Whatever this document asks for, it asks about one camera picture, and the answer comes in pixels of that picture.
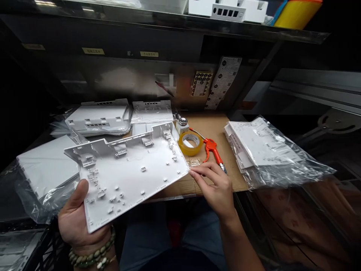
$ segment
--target finger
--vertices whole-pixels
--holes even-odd
[[[218,175],[223,175],[225,174],[224,171],[221,169],[221,167],[216,164],[215,162],[205,162],[199,165],[200,167],[207,167],[210,168],[212,171],[214,171],[215,173],[217,173]]]
[[[191,175],[193,177],[193,179],[196,181],[199,188],[202,190],[203,194],[209,193],[210,187],[206,183],[206,181],[202,178],[201,175],[199,175],[197,172],[192,171],[192,170],[189,172],[189,175]]]
[[[210,168],[207,167],[191,167],[192,171],[197,172],[198,174],[204,174],[206,175],[213,183],[219,184],[219,175],[212,171]]]
[[[64,211],[77,209],[82,205],[85,196],[88,193],[89,183],[87,180],[82,179],[76,187],[74,193],[70,196],[67,203],[63,207]]]

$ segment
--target stainless steel shelf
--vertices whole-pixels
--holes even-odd
[[[61,16],[92,23],[134,25],[141,28],[195,31],[216,36],[248,38],[261,41],[297,41],[321,44],[329,33],[285,29],[261,24],[238,23],[211,18],[144,9],[109,6],[75,1],[2,0],[0,13],[26,16]]]

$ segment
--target person's right hand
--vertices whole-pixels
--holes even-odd
[[[215,162],[206,162],[191,167],[189,174],[199,185],[208,204],[219,219],[232,219],[236,214],[233,204],[232,181]],[[207,176],[213,184],[208,185],[201,174]]]

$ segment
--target cable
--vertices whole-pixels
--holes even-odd
[[[263,209],[266,211],[266,213],[270,216],[270,218],[276,223],[276,225],[282,230],[282,232],[292,241],[292,243],[302,252],[303,255],[305,255],[305,257],[307,259],[310,260],[311,263],[314,264],[314,266],[318,267],[317,264],[311,260],[310,257],[308,257],[304,252],[303,250],[296,244],[296,242],[286,233],[286,231],[284,229],[282,229],[282,227],[277,223],[277,221],[273,218],[273,216],[271,216],[271,214],[268,212],[268,210],[266,209],[266,207],[264,207],[262,201],[259,199],[258,195],[256,194],[256,197],[257,197],[257,200],[261,203]]]

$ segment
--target person's left hand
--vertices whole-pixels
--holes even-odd
[[[88,189],[88,181],[81,180],[58,216],[61,237],[79,256],[94,253],[109,241],[111,235],[110,224],[88,233],[83,203]]]

